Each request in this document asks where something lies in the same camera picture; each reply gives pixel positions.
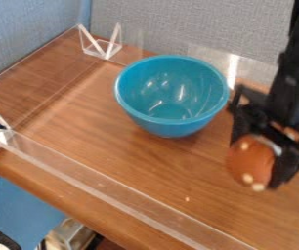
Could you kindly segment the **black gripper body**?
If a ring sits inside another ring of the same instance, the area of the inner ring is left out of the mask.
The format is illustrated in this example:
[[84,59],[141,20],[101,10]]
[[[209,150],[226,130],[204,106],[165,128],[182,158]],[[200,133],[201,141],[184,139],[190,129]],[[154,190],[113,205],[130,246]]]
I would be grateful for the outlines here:
[[244,110],[253,117],[254,133],[250,135],[264,138],[273,145],[292,146],[299,150],[299,124],[278,122],[265,109],[265,98],[264,93],[238,85],[228,111],[233,116],[237,110]]

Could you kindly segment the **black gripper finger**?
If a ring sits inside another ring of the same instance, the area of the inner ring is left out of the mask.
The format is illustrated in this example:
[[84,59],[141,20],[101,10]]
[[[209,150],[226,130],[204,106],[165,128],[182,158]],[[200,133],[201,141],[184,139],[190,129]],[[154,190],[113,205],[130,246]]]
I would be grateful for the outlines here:
[[229,143],[230,144],[236,143],[242,136],[250,135],[253,133],[254,133],[253,117],[244,110],[237,110],[233,113]]
[[277,189],[286,184],[299,172],[299,150],[292,146],[272,145],[273,164],[269,188]]

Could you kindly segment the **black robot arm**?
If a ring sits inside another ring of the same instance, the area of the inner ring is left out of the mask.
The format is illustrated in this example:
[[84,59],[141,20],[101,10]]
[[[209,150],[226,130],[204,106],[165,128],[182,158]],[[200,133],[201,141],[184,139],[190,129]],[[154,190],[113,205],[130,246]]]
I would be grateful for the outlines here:
[[228,111],[233,117],[225,163],[230,176],[254,191],[276,189],[299,172],[299,0],[269,91],[264,94],[238,85]]

